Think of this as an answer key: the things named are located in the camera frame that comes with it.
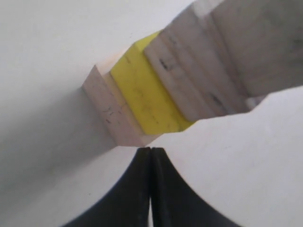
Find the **yellow block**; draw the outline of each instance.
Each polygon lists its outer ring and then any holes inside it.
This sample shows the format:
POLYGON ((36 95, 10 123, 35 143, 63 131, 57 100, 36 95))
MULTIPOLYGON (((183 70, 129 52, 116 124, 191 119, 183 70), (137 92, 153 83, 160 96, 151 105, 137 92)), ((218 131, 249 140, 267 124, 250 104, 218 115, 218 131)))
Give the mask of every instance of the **yellow block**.
POLYGON ((111 70, 135 118, 148 135, 183 131, 193 123, 183 117, 144 56, 144 48, 157 34, 133 44, 111 70))

